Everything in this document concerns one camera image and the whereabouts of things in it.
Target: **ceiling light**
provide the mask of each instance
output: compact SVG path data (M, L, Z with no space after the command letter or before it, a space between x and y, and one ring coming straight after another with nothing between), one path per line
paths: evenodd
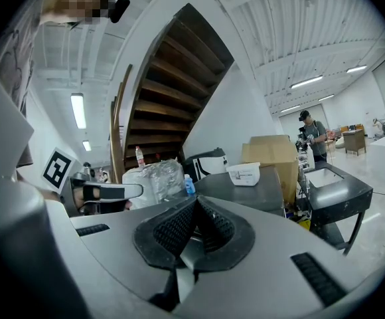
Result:
M318 76L318 77L315 77L315 78L304 80L303 82L298 82L297 84L293 84L290 87L291 88L298 88L300 86L303 86L303 85L306 85L306 84L310 84L312 82L317 82L318 80L321 80L322 78L323 78L323 76L321 75L321 76Z
M328 99L328 98L331 98L331 97L334 97L334 94L330 95L330 96L327 96L327 97L324 97L324 98L321 98L321 99L318 99L318 102L324 100L324 99Z
M292 108L288 108L288 109L282 110L281 112L290 111L292 109L296 109L296 108L299 108L299 107L300 107L300 105L296 105L296 106L293 106Z
M76 124L79 129L86 129L84 95L81 93L73 93L71 99Z
M90 145L89 141L83 141L82 143L84 145L85 150L87 152L90 152L91 151L91 145Z
M356 72L356 71L365 70L365 68L366 68L366 65L353 67L353 68L348 69L346 71L346 73L352 73L352 72Z

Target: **black tabletop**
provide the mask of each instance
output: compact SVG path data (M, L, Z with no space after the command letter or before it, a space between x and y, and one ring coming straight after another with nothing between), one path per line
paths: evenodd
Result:
M327 224L356 215L367 210L371 204L372 187L347 172L325 162L317 162L315 170L328 169L342 177L342 180L315 187L309 183L299 184L312 208L312 221Z
M258 184L240 187L232 183L228 173L206 176L194 184L199 195L215 197L283 216L283 194L278 173L274 167L261 167ZM176 194L186 196L186 191Z

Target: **bottle with red cap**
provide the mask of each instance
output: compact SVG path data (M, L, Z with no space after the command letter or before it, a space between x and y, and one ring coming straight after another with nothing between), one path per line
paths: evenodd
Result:
M137 156L138 166L145 167L144 155L142 154L141 149L139 149L139 146L135 149L135 155Z

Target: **blue bottle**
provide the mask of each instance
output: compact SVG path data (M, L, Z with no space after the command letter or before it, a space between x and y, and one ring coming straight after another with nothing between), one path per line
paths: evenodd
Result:
M188 174L185 174L185 189L187 190L188 196L195 194L193 179Z

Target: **table leg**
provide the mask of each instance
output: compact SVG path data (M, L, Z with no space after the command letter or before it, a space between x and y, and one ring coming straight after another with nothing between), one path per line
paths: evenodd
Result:
M362 224L362 220L364 219L364 215L365 215L365 211L363 211L362 213L358 214L358 219L356 220L356 223L354 225L354 229L353 229L352 235L350 236L350 239L349 239L349 242L348 242L348 247L343 252L343 255L348 255L350 249L352 248L352 245L353 245L356 237L358 236L358 232L359 232L359 229L360 229L360 225Z

